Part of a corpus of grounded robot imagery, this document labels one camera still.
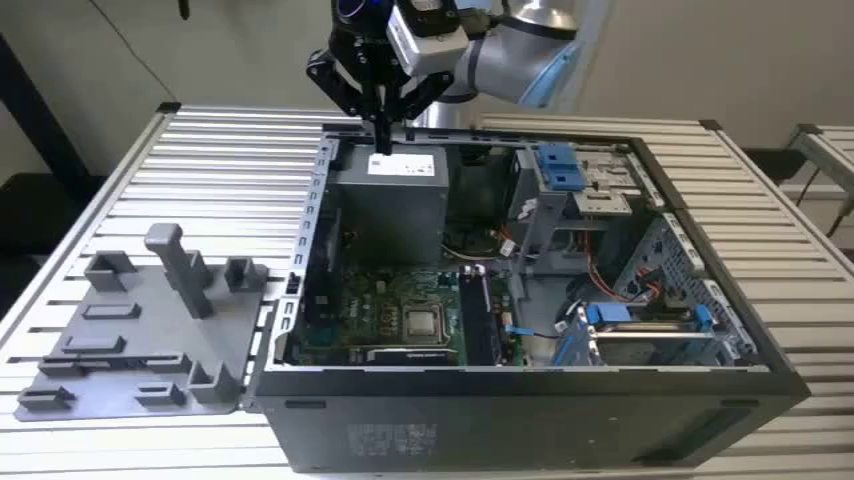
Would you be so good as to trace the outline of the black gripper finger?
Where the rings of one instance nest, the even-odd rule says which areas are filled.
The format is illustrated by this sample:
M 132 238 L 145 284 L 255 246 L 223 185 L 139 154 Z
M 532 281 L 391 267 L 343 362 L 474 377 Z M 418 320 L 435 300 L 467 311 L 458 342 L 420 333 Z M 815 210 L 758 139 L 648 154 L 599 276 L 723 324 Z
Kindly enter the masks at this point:
M 391 129 L 403 120 L 414 120 L 450 86 L 450 73 L 428 74 L 415 88 L 403 93 L 410 77 L 400 75 L 386 86 L 384 93 L 384 153 L 392 153 Z
M 372 127 L 375 151 L 386 153 L 386 118 L 368 55 L 362 47 L 337 58 L 329 49 L 309 54 L 305 73 L 341 112 Z

